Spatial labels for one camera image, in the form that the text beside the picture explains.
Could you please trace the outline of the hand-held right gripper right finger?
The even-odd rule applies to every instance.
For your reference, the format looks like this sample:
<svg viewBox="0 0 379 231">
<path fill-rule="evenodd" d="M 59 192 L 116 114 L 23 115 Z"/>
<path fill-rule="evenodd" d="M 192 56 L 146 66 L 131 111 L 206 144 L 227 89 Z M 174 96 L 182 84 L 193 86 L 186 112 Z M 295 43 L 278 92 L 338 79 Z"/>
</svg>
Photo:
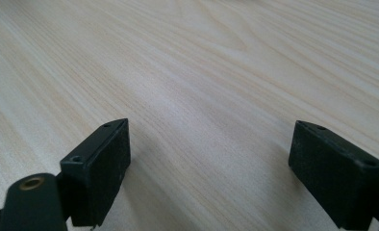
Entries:
<svg viewBox="0 0 379 231">
<path fill-rule="evenodd" d="M 379 221 L 379 159 L 331 130 L 295 122 L 289 166 L 331 220 L 346 230 Z"/>
</svg>

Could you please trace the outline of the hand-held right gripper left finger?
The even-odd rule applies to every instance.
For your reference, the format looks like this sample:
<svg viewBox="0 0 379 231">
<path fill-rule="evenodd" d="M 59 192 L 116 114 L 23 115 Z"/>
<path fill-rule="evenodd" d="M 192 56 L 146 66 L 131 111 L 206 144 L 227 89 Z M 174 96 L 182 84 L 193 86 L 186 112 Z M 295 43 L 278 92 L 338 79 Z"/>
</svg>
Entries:
<svg viewBox="0 0 379 231">
<path fill-rule="evenodd" d="M 103 224 L 130 163 L 126 118 L 99 126 L 60 161 L 64 213 L 73 225 Z"/>
</svg>

